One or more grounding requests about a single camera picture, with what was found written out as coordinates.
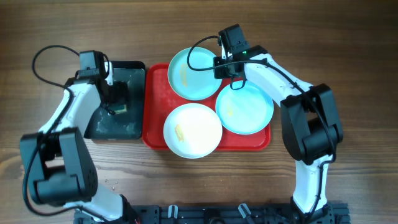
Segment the green yellow scrub sponge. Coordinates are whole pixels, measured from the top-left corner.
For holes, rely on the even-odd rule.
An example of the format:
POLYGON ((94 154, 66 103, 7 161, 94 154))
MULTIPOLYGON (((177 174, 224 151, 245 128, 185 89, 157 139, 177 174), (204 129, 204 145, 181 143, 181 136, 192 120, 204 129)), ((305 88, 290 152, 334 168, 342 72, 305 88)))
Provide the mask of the green yellow scrub sponge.
POLYGON ((111 107, 111 110, 114 111, 115 114, 123 114, 127 112, 127 105, 114 105, 111 107))

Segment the light blue plate top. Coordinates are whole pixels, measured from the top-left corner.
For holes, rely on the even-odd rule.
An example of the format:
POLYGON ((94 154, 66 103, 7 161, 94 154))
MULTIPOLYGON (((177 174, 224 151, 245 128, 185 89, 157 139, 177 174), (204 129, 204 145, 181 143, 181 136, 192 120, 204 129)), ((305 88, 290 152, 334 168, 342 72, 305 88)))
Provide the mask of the light blue plate top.
MULTIPOLYGON (((187 64, 189 50, 181 50, 173 57, 167 72, 168 81, 178 96, 192 101, 204 100, 217 92, 222 80, 215 78, 213 70, 192 70, 187 64)), ((214 57, 210 50, 195 47, 190 54, 190 65, 194 68, 212 67, 214 57)))

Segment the light blue plate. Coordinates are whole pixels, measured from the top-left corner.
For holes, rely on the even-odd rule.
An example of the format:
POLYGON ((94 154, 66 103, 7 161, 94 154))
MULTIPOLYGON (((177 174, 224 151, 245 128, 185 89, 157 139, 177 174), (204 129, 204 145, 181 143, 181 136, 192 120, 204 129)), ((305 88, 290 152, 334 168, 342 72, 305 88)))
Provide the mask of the light blue plate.
POLYGON ((255 84, 240 80, 220 91, 215 111, 228 131, 250 135, 258 133, 270 123, 274 114, 274 102, 255 84))
MULTIPOLYGON (((189 50, 181 50, 173 57, 167 72, 168 81, 178 96, 192 101, 204 100, 217 92, 222 80, 215 78, 213 70, 192 70, 187 64, 189 50)), ((212 67, 214 57, 210 50, 195 47, 190 54, 190 65, 194 68, 212 67)))

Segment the white plate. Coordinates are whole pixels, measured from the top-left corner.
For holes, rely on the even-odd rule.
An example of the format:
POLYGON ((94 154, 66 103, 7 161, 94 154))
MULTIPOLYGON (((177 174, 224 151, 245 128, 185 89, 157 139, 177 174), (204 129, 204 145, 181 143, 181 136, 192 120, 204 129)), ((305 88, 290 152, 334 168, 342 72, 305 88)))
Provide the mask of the white plate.
POLYGON ((175 108, 163 127, 167 147, 187 159, 199 159, 212 153, 221 142, 222 135, 223 127, 218 115, 198 103, 175 108))

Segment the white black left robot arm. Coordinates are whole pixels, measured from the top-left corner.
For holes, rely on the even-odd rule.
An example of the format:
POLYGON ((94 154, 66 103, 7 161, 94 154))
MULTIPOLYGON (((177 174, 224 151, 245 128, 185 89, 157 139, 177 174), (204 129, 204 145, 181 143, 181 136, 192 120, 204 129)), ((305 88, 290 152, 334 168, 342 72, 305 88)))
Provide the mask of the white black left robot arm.
POLYGON ((22 197, 27 209, 42 217, 78 210, 98 223, 139 223, 123 195, 98 182, 84 141, 90 119, 100 107, 116 114, 113 105, 129 98, 127 83, 104 78, 69 78, 63 99, 38 132, 25 134, 20 152, 25 174, 22 197))

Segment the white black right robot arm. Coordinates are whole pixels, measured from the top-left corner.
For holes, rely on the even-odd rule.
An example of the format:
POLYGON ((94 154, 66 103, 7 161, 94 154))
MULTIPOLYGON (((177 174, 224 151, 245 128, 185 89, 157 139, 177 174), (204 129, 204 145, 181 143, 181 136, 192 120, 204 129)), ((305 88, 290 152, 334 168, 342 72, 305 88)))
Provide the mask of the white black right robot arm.
POLYGON ((336 161, 343 128, 335 97, 326 84, 314 86, 293 76, 257 45, 213 59, 215 77, 242 78, 265 91, 280 107, 282 139, 295 160, 291 203, 302 223, 326 215, 328 167, 336 161))

